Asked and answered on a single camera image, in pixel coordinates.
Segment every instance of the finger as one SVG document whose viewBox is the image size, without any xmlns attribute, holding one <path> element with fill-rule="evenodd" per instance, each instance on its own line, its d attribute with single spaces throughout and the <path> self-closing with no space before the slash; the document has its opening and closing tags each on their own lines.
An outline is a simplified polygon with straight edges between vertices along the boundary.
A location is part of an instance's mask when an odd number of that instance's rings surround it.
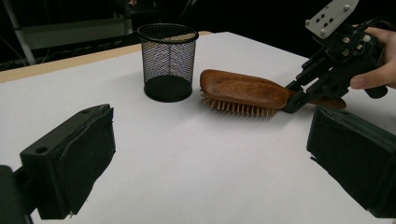
<svg viewBox="0 0 396 224">
<path fill-rule="evenodd" d="M 396 65 L 384 64 L 375 70 L 354 76 L 350 79 L 350 87 L 355 90 L 363 90 L 387 85 L 395 81 L 396 75 L 393 74 L 395 71 Z"/>
</svg>

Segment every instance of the metal mesh basket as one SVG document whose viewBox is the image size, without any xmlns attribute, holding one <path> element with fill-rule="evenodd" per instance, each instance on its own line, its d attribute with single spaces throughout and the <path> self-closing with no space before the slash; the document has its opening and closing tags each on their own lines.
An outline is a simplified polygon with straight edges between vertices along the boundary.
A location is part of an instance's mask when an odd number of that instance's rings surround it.
<svg viewBox="0 0 396 224">
<path fill-rule="evenodd" d="M 145 93 L 161 102 L 176 102 L 192 93 L 192 72 L 198 33 L 172 23 L 139 27 Z"/>
</svg>

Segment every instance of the brown hairbrush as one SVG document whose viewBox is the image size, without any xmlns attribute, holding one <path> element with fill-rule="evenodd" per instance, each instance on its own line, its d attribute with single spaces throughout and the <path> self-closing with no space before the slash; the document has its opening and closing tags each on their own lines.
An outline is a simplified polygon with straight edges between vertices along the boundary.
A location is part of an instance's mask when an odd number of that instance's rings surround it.
<svg viewBox="0 0 396 224">
<path fill-rule="evenodd" d="M 295 93 L 262 77 L 206 69 L 200 77 L 205 102 L 217 110 L 255 116 L 273 116 Z M 313 105 L 345 108 L 342 99 L 319 98 Z"/>
</svg>

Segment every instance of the wire mesh cup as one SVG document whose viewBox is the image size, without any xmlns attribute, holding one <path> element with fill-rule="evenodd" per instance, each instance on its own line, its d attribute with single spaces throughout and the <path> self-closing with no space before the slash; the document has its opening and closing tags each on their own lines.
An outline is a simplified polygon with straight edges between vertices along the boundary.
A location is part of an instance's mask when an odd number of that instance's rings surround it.
<svg viewBox="0 0 396 224">
<path fill-rule="evenodd" d="M 145 94 L 160 102 L 177 102 L 192 93 L 192 72 L 198 33 L 172 23 L 140 26 Z"/>
</svg>

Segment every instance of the white tabletop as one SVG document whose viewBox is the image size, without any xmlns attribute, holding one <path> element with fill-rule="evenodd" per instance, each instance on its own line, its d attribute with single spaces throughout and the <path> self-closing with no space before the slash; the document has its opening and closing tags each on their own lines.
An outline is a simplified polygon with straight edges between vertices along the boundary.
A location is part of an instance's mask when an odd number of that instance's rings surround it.
<svg viewBox="0 0 396 224">
<path fill-rule="evenodd" d="M 78 111 L 114 107 L 116 150 L 79 213 L 39 223 L 374 224 L 327 172 L 310 160 L 312 105 L 272 118 L 220 113 L 203 103 L 199 77 L 218 69 L 286 86 L 306 61 L 231 33 L 197 40 L 193 93 L 159 103 L 143 92 L 141 51 L 0 84 L 0 164 Z M 373 100 L 345 96 L 346 110 L 396 133 L 395 90 Z"/>
</svg>

